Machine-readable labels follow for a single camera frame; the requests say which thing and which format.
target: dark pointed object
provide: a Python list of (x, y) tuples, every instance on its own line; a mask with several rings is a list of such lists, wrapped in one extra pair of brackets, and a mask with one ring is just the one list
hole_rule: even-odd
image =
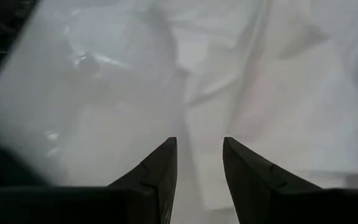
[(358, 190), (321, 189), (225, 138), (226, 180), (240, 224), (358, 223)]
[(177, 140), (168, 138), (108, 187), (0, 189), (2, 223), (170, 223), (177, 181)]

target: white plastic sheet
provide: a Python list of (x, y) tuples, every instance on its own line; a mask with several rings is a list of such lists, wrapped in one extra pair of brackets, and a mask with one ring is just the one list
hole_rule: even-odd
[(236, 222), (228, 135), (358, 187), (358, 1), (45, 0), (0, 71), (0, 143), (54, 184), (107, 185), (177, 136), (172, 223)]

